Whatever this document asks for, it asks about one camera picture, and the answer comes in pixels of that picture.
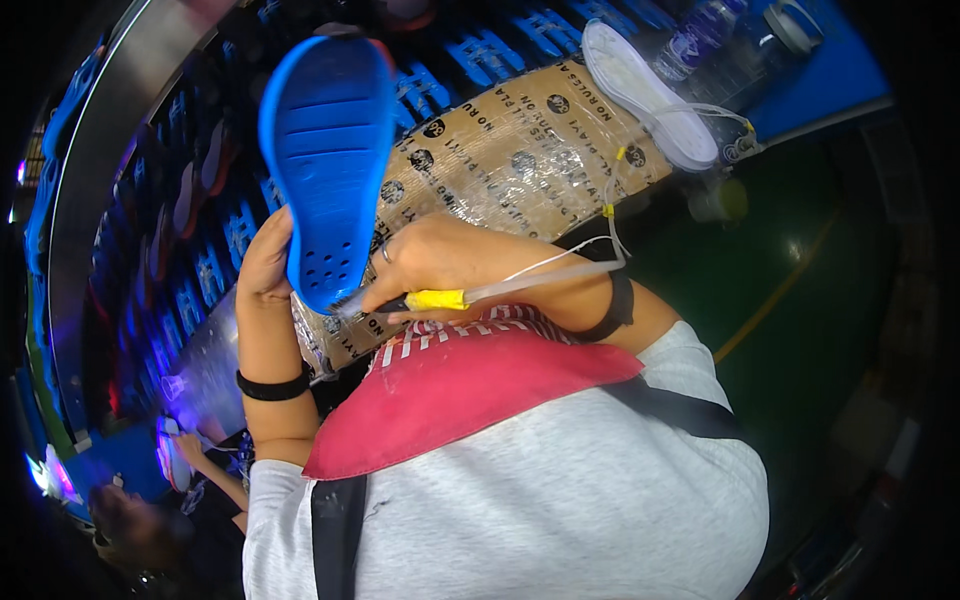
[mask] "red apron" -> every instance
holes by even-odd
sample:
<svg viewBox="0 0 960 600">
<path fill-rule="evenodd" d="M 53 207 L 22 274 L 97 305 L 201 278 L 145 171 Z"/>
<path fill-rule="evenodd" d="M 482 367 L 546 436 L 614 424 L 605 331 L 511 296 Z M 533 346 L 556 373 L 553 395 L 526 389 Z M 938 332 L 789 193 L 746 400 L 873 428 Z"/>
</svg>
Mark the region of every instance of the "red apron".
<svg viewBox="0 0 960 600">
<path fill-rule="evenodd" d="M 620 348 L 573 343 L 530 306 L 496 306 L 462 327 L 415 322 L 326 418 L 303 476 L 371 473 L 642 368 Z"/>
</svg>

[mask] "gray t-shirt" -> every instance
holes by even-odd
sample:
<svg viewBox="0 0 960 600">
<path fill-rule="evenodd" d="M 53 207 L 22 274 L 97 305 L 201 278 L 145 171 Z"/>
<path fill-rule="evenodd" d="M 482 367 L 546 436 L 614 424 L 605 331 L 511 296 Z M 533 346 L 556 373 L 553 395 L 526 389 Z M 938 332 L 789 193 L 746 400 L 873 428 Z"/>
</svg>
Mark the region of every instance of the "gray t-shirt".
<svg viewBox="0 0 960 600">
<path fill-rule="evenodd" d="M 730 408 L 709 350 L 677 323 L 637 358 L 654 388 Z M 253 465 L 250 599 L 316 598 L 313 483 Z M 356 598 L 734 598 L 767 539 L 766 472 L 600 389 L 546 402 L 370 475 Z"/>
</svg>

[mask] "green floor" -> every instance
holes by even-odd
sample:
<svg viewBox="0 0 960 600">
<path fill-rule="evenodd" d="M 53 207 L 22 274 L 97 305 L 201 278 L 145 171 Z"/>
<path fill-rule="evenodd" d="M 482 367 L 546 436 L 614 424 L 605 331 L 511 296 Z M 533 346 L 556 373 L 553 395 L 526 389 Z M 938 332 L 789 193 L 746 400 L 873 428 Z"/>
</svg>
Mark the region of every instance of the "green floor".
<svg viewBox="0 0 960 600">
<path fill-rule="evenodd" d="M 643 239 L 628 222 L 621 236 L 635 255 L 631 275 L 716 352 L 798 269 L 833 219 L 795 284 L 717 365 L 768 471 L 763 570 L 785 558 L 830 505 L 823 483 L 829 428 L 873 357 L 897 238 L 878 203 L 845 198 L 819 145 L 771 149 L 737 175 L 751 204 L 739 227 L 685 215 Z"/>
</svg>

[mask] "blue shoe sole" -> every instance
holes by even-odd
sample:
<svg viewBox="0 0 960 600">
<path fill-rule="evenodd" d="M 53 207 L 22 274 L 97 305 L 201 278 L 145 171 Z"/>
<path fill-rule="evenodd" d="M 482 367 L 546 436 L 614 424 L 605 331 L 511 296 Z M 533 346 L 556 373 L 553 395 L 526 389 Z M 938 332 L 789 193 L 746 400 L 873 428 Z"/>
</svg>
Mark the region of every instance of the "blue shoe sole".
<svg viewBox="0 0 960 600">
<path fill-rule="evenodd" d="M 301 42 L 264 90 L 260 151 L 294 218 L 287 277 L 316 312 L 360 286 L 395 102 L 391 67 L 363 38 Z"/>
</svg>

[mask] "metal rail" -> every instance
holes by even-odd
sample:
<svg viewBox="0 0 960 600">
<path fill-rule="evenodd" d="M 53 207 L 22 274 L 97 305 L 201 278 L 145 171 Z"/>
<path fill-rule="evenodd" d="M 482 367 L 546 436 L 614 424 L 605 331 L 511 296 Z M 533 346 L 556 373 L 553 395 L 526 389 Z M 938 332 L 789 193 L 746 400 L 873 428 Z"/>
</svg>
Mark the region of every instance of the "metal rail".
<svg viewBox="0 0 960 600">
<path fill-rule="evenodd" d="M 78 443 L 83 400 L 84 291 L 97 227 L 137 126 L 150 118 L 191 50 L 236 0 L 133 0 L 90 89 L 63 161 L 47 271 L 50 337 L 60 393 Z"/>
</svg>

